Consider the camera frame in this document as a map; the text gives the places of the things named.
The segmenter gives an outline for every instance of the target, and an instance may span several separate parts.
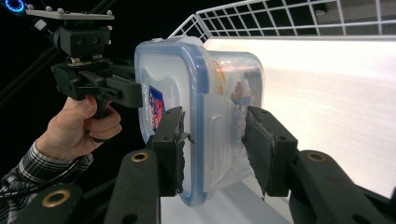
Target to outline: wire rack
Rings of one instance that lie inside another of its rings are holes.
[[[169,37],[396,35],[394,0],[247,0],[197,11]]]

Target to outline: white surface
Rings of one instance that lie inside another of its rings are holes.
[[[263,108],[352,180],[390,197],[396,187],[396,41],[372,38],[216,39],[264,68]]]
[[[212,199],[188,207],[176,197],[161,198],[162,224],[290,224],[241,182],[216,191]]]

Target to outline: hand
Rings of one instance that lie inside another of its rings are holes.
[[[47,130],[37,139],[36,147],[43,155],[60,161],[72,161],[97,149],[121,131],[120,115],[110,105],[106,117],[93,119],[97,104],[93,96],[74,101],[68,97],[64,108],[49,122]]]

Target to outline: plastic food container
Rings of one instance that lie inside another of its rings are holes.
[[[241,137],[248,105],[262,105],[262,64],[248,52],[208,51],[197,37],[154,39],[134,52],[136,82],[142,85],[139,122],[147,142],[164,111],[186,112],[183,192],[188,206],[204,203],[217,189],[253,171]]]

